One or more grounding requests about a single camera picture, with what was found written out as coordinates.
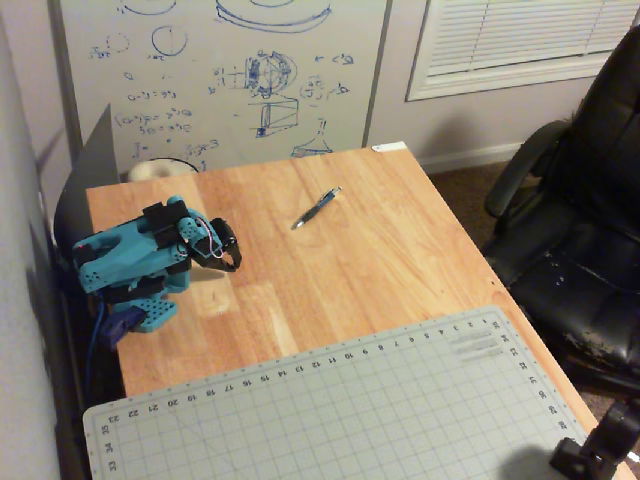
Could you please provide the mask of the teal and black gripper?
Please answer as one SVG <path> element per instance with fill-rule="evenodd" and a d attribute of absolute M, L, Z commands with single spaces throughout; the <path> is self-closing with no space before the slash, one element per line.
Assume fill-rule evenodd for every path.
<path fill-rule="evenodd" d="M 240 268 L 243 257 L 238 241 L 222 218 L 182 218 L 178 233 L 184 243 L 176 247 L 176 256 L 191 255 L 201 267 L 212 270 L 234 272 Z"/>

